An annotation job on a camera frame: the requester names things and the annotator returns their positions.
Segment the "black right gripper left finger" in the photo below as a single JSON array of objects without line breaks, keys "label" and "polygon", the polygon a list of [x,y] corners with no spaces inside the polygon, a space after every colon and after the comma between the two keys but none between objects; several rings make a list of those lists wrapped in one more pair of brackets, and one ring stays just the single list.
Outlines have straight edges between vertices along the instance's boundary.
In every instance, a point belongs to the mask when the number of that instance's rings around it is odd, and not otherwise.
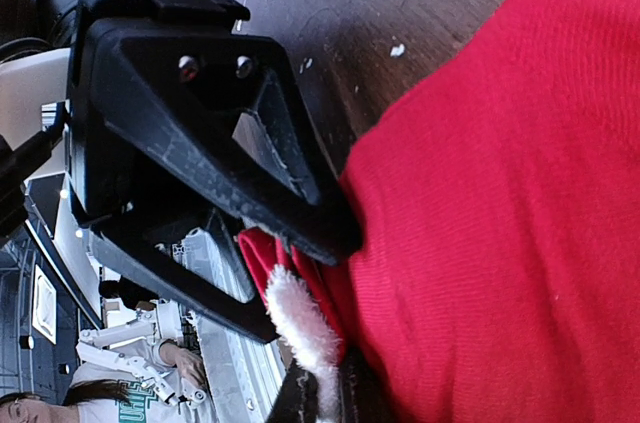
[{"label": "black right gripper left finger", "polygon": [[[217,251],[207,266],[228,270],[247,296],[240,301],[182,263],[160,251],[199,229]],[[95,257],[127,279],[174,300],[239,335],[258,343],[276,339],[276,330],[233,239],[237,221],[219,212],[181,216],[144,216],[136,212],[113,216],[90,227]]]}]

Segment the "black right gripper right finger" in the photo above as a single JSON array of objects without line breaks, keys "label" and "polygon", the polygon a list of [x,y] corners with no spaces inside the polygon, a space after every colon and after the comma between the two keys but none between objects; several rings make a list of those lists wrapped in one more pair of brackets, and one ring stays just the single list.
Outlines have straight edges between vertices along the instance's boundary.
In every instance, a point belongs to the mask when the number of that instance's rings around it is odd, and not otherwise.
[{"label": "black right gripper right finger", "polygon": [[98,20],[79,40],[81,204],[107,215],[168,179],[322,263],[362,244],[275,40]]}]

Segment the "red sock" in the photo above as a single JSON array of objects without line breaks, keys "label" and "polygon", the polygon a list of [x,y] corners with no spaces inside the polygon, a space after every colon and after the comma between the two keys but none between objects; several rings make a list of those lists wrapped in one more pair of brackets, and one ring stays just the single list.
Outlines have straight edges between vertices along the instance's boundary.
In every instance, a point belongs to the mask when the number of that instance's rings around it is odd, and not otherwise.
[{"label": "red sock", "polygon": [[341,183],[341,265],[238,238],[317,381],[272,421],[638,420],[639,0],[505,0]]}]

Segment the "person in white shirt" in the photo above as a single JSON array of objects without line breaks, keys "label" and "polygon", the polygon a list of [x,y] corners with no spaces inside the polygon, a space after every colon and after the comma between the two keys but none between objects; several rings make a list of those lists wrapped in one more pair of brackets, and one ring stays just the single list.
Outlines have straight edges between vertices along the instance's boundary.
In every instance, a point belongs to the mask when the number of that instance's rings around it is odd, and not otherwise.
[{"label": "person in white shirt", "polygon": [[[139,356],[150,363],[176,390],[184,382],[206,388],[200,356],[165,339],[155,344],[144,340],[121,346],[125,356]],[[1,397],[3,422],[215,422],[215,408],[206,399],[195,408],[186,403],[163,402],[133,375],[89,362],[74,372],[72,383],[60,404],[52,404],[34,393],[14,392]]]}]

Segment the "person in black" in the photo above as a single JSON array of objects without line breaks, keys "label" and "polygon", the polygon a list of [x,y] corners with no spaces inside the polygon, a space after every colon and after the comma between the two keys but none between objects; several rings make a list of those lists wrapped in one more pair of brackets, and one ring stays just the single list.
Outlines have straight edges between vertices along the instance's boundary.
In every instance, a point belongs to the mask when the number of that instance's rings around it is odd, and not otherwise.
[{"label": "person in black", "polygon": [[152,311],[156,308],[158,295],[124,277],[118,280],[104,280],[98,285],[102,298],[119,298],[130,310]]}]

